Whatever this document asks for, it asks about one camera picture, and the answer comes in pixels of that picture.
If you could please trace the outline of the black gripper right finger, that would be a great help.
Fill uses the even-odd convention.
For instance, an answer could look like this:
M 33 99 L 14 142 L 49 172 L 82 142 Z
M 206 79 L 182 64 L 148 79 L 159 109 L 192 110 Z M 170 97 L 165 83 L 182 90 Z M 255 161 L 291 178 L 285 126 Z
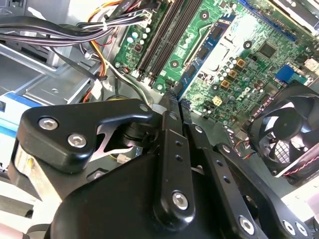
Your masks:
M 180 101 L 191 163 L 201 166 L 213 188 L 226 239 L 311 239 L 313 234 L 280 197 L 224 143 L 212 146 L 203 128 L 192 123 L 190 102 Z

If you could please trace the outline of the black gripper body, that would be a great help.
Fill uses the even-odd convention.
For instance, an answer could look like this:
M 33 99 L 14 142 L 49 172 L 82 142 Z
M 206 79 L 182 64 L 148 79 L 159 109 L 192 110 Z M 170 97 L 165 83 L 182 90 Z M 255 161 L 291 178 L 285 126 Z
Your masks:
M 158 160 L 140 157 L 69 194 L 51 224 L 53 239 L 233 239 L 216 192 L 192 173 L 196 215 L 185 229 L 167 230 L 155 217 Z

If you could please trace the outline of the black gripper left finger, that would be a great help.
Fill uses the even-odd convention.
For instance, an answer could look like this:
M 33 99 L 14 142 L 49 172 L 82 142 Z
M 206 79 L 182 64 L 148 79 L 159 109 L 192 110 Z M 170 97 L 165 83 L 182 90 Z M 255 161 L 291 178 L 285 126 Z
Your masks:
M 142 147 L 159 159 L 153 209 L 166 226 L 187 226 L 195 216 L 188 140 L 188 105 L 167 91 L 148 106 L 138 99 L 34 107 L 21 117 L 9 176 L 57 210 L 86 182 L 90 161 Z

